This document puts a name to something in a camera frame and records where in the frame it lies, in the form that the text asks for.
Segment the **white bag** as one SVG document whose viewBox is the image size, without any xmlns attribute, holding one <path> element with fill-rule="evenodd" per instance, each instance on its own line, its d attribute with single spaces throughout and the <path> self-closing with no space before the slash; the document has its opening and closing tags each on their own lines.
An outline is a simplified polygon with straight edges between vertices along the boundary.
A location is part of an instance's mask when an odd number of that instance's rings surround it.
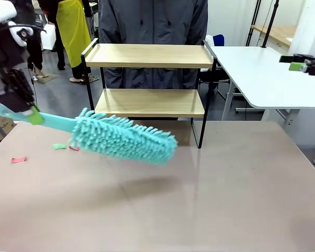
<svg viewBox="0 0 315 252">
<path fill-rule="evenodd" d="M 43 30 L 40 32 L 41 45 L 45 50 L 53 50 L 56 42 L 56 28 L 55 25 L 45 24 Z"/>
</svg>

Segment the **large white table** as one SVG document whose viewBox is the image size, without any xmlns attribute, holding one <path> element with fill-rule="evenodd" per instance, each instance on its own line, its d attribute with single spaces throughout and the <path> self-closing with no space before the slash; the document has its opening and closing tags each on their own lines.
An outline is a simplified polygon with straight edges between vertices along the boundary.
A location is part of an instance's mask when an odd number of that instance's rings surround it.
<svg viewBox="0 0 315 252">
<path fill-rule="evenodd" d="M 227 120 L 233 91 L 238 88 L 247 102 L 256 109 L 276 110 L 293 123 L 300 110 L 315 109 L 315 76 L 290 71 L 280 63 L 280 54 L 262 47 L 208 47 L 230 77 L 222 120 Z"/>
</svg>

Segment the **two-tier wooden shelf black frame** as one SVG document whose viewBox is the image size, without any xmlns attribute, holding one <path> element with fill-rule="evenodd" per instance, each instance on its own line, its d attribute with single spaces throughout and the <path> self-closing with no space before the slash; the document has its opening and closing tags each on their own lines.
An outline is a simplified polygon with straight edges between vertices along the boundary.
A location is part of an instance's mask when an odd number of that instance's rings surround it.
<svg viewBox="0 0 315 252">
<path fill-rule="evenodd" d="M 100 70 L 109 67 L 124 68 L 175 68 L 216 70 L 217 57 L 208 42 L 201 45 L 147 45 L 100 44 L 94 39 L 81 53 L 85 76 L 88 67 Z M 200 135 L 195 135 L 198 148 L 202 147 L 209 101 L 201 103 L 197 89 L 108 89 L 102 82 L 103 92 L 94 104 L 90 83 L 86 84 L 92 110 L 125 117 L 201 118 Z"/>
</svg>

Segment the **cardboard box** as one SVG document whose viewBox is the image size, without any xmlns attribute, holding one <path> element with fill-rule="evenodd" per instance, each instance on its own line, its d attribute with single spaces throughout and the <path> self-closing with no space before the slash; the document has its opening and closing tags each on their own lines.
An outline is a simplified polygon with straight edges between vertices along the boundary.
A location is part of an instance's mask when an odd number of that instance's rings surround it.
<svg viewBox="0 0 315 252">
<path fill-rule="evenodd" d="M 6 135 L 9 134 L 14 127 L 15 123 L 12 119 L 0 116 L 0 128 Z"/>
</svg>

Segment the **wooden desk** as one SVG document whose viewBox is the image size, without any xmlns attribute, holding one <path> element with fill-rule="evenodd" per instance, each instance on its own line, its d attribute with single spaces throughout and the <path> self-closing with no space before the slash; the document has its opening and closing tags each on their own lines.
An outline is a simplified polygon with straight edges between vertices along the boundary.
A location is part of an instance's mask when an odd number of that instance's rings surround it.
<svg viewBox="0 0 315 252">
<path fill-rule="evenodd" d="M 267 26 L 251 25 L 251 28 L 259 32 L 263 41 L 267 33 Z M 273 44 L 276 47 L 288 50 L 296 32 L 296 26 L 272 26 L 266 45 Z"/>
</svg>

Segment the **green floor mat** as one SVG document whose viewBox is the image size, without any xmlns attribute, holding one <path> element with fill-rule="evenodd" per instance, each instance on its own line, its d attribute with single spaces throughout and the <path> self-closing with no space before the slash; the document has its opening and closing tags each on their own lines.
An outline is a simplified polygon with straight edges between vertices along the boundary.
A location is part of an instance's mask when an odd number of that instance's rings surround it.
<svg viewBox="0 0 315 252">
<path fill-rule="evenodd" d="M 50 82 L 50 81 L 52 81 L 58 77 L 59 77 L 58 75 L 53 75 L 53 74 L 49 74 L 46 77 L 43 77 L 41 75 L 35 75 L 35 76 L 33 76 L 33 81 L 40 83 L 40 84 L 45 84 L 45 83 Z"/>
</svg>

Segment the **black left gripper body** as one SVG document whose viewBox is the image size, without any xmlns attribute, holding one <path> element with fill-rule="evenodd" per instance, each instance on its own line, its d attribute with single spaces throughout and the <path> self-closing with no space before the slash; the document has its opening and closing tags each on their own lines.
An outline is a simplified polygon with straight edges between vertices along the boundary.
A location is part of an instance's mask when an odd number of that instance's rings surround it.
<svg viewBox="0 0 315 252">
<path fill-rule="evenodd" d="M 0 25 L 0 68 L 11 69 L 27 60 L 26 47 L 20 47 L 11 36 L 8 25 Z"/>
</svg>

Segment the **person in grey jacket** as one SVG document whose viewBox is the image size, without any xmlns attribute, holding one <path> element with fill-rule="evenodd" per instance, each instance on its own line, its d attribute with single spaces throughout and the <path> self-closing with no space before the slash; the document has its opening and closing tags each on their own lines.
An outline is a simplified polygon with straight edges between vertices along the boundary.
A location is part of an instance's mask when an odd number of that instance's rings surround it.
<svg viewBox="0 0 315 252">
<path fill-rule="evenodd" d="M 106 44 L 201 45 L 208 0 L 99 0 L 99 41 Z M 193 89 L 197 70 L 104 68 L 107 88 Z"/>
</svg>

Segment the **black office chair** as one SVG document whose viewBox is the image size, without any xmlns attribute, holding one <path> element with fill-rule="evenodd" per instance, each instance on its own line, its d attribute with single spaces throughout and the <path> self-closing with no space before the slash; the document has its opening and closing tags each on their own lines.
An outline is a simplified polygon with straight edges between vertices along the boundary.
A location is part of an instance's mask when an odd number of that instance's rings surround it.
<svg viewBox="0 0 315 252">
<path fill-rule="evenodd" d="M 210 86 L 210 82 L 212 82 L 212 94 L 206 94 L 206 98 L 211 100 L 212 95 L 214 94 L 214 90 L 218 89 L 218 85 L 220 83 L 228 83 L 230 84 L 230 77 L 225 72 L 225 70 L 218 66 L 214 71 L 212 78 L 212 70 L 211 69 L 201 69 L 198 74 L 198 89 L 200 89 L 200 85 L 202 83 L 207 83 L 208 87 Z"/>
</svg>

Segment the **person in yellow apron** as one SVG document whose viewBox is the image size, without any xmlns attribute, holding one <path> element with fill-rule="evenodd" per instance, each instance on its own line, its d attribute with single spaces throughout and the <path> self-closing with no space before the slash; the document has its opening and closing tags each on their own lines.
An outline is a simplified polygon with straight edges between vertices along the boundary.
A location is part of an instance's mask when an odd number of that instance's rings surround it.
<svg viewBox="0 0 315 252">
<path fill-rule="evenodd" d="M 86 21 L 92 17 L 89 0 L 38 0 L 38 3 L 48 20 L 58 26 L 73 75 L 69 81 L 85 85 L 81 53 L 91 42 Z"/>
</svg>

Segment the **black light stand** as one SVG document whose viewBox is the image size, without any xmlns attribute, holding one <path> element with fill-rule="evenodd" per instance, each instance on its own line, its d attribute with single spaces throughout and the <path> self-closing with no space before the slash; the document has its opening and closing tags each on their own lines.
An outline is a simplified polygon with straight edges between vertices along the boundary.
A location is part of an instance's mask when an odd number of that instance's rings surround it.
<svg viewBox="0 0 315 252">
<path fill-rule="evenodd" d="M 271 18 L 270 18 L 270 21 L 269 21 L 269 24 L 268 24 L 268 28 L 267 28 L 267 31 L 266 31 L 266 34 L 265 34 L 265 37 L 264 37 L 264 41 L 263 41 L 263 44 L 262 44 L 261 48 L 266 48 L 267 41 L 268 41 L 268 38 L 269 38 L 269 35 L 270 35 L 270 31 L 271 31 L 272 25 L 274 23 L 274 19 L 275 19 L 275 15 L 276 15 L 278 6 L 279 6 L 279 0 L 276 0 L 275 4 L 274 4 L 273 11 L 272 11 L 272 15 L 271 15 Z"/>
</svg>

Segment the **person in black clothes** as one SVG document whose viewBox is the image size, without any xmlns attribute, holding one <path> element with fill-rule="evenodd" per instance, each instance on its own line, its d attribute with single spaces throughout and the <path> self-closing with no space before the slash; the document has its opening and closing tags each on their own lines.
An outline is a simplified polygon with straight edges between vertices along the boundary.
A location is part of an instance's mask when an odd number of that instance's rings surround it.
<svg viewBox="0 0 315 252">
<path fill-rule="evenodd" d="M 18 24 L 36 25 L 36 14 L 32 0 L 11 0 L 17 11 L 15 22 Z M 41 44 L 38 37 L 34 35 L 27 39 L 27 51 L 29 57 L 27 59 L 27 66 L 32 70 L 36 77 L 45 78 L 46 74 L 42 72 L 43 55 Z"/>
</svg>

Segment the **thin black tripod stand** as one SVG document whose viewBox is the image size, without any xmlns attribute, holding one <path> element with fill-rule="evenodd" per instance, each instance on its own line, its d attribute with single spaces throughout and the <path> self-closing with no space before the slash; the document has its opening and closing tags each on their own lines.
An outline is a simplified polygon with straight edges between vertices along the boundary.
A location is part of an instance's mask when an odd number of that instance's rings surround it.
<svg viewBox="0 0 315 252">
<path fill-rule="evenodd" d="M 251 20 L 251 24 L 250 24 L 250 28 L 249 28 L 249 32 L 248 32 L 248 36 L 247 36 L 247 40 L 246 40 L 246 45 L 245 46 L 249 46 L 250 45 L 251 38 L 252 38 L 252 35 L 253 35 L 253 26 L 255 25 L 255 23 L 257 21 L 258 13 L 259 13 L 260 6 L 261 6 L 261 1 L 262 0 L 257 0 L 256 1 L 254 13 L 253 13 L 253 18 Z"/>
</svg>

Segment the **teal chenille duster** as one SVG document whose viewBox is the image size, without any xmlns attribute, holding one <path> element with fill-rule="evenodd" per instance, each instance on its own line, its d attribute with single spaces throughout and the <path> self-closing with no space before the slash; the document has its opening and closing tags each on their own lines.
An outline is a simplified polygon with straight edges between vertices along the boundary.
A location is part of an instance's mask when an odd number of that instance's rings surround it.
<svg viewBox="0 0 315 252">
<path fill-rule="evenodd" d="M 109 117 L 87 108 L 72 119 L 37 110 L 27 115 L 0 104 L 0 116 L 69 132 L 68 143 L 73 147 L 123 160 L 166 164 L 178 146 L 171 132 L 135 124 L 115 115 Z"/>
</svg>

